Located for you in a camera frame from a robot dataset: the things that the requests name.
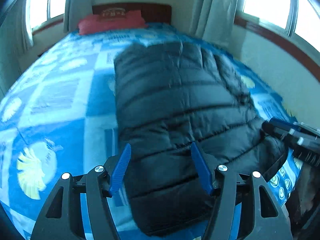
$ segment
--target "window frame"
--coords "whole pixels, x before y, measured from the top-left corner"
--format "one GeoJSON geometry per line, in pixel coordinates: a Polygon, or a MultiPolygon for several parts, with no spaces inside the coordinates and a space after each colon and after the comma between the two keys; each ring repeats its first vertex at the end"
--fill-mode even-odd
{"type": "Polygon", "coordinates": [[[53,26],[61,23],[61,20],[64,18],[64,13],[55,17],[50,17],[50,0],[47,0],[47,20],[40,25],[32,28],[32,33],[38,33],[40,30],[45,29],[47,26],[53,26]]]}
{"type": "MultiPolygon", "coordinates": [[[[309,55],[319,66],[320,66],[320,52],[316,50],[310,43],[308,43],[305,39],[300,37],[295,33],[295,27],[298,19],[298,9],[299,9],[299,0],[290,0],[290,10],[287,20],[286,28],[283,29],[267,20],[260,19],[256,16],[249,15],[243,12],[245,0],[238,0],[238,5],[236,9],[236,15],[243,18],[244,20],[253,22],[263,28],[266,28],[279,36],[289,40],[293,44],[295,44],[299,49],[304,51],[307,55],[309,55]]],[[[314,6],[309,3],[310,6],[313,7],[314,11],[320,18],[318,12],[315,10],[314,6]]]]}

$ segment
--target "patterned bedspread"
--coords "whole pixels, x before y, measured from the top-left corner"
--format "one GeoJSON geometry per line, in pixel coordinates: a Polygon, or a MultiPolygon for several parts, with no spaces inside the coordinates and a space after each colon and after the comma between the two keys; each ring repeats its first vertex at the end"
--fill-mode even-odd
{"type": "MultiPolygon", "coordinates": [[[[87,173],[118,153],[115,56],[133,42],[148,46],[170,41],[193,42],[227,54],[164,24],[87,36],[73,32],[11,87],[0,103],[0,202],[25,238],[30,237],[41,207],[62,173],[87,173]]],[[[263,118],[295,121],[277,93],[248,67],[235,63],[263,118]]],[[[283,168],[269,182],[281,205],[290,196],[300,169],[300,162],[290,152],[283,168]]],[[[86,238],[92,239],[85,195],[81,201],[86,238]]],[[[138,230],[124,188],[108,203],[122,240],[158,239],[138,230]]],[[[238,205],[235,210],[233,239],[240,209],[238,205]]],[[[204,221],[165,239],[192,240],[204,233],[206,224],[204,221]]]]}

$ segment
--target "metal bolt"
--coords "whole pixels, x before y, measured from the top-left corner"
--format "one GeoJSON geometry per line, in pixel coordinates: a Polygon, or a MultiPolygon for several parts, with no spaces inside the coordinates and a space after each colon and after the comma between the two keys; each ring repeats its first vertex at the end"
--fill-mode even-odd
{"type": "Polygon", "coordinates": [[[62,179],[69,179],[70,178],[70,173],[63,173],[61,176],[62,179]]]}
{"type": "Polygon", "coordinates": [[[255,178],[260,178],[260,177],[261,177],[261,174],[260,174],[260,172],[258,172],[258,171],[254,171],[254,172],[252,173],[252,175],[253,175],[255,178]]]}
{"type": "Polygon", "coordinates": [[[226,165],[219,165],[219,166],[218,166],[218,169],[219,169],[220,171],[227,171],[227,170],[228,170],[228,167],[227,167],[226,165]]]}
{"type": "Polygon", "coordinates": [[[104,169],[103,166],[97,166],[97,167],[94,168],[94,171],[95,172],[102,172],[103,169],[104,169]]]}

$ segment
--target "blue gripper pad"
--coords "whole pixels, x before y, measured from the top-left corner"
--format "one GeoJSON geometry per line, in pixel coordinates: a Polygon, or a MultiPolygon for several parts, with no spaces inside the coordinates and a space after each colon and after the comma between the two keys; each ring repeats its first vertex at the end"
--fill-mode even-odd
{"type": "Polygon", "coordinates": [[[113,196],[121,187],[125,171],[127,170],[131,158],[131,146],[127,143],[121,153],[121,156],[110,176],[109,194],[113,196]]]}
{"type": "Polygon", "coordinates": [[[202,188],[211,195],[214,190],[212,185],[212,173],[195,142],[191,144],[191,157],[196,166],[202,188]]]}

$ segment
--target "mattress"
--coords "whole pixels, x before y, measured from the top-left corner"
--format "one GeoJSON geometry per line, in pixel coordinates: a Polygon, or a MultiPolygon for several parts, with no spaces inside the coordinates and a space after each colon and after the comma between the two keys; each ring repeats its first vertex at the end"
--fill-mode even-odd
{"type": "MultiPolygon", "coordinates": [[[[26,239],[62,173],[87,173],[118,153],[116,55],[133,42],[149,46],[171,41],[192,42],[227,55],[250,90],[261,117],[296,121],[282,106],[281,96],[250,68],[172,26],[150,24],[147,29],[86,36],[70,33],[34,62],[0,103],[0,203],[26,239]]],[[[290,196],[301,167],[289,150],[287,161],[268,182],[281,206],[290,196]]],[[[84,194],[81,203],[86,238],[93,239],[84,194]]],[[[145,236],[137,228],[124,187],[108,203],[122,240],[158,239],[145,236]]],[[[240,210],[241,205],[236,206],[232,239],[237,236],[240,210]]],[[[203,221],[165,239],[193,240],[204,233],[206,225],[203,221]]]]}

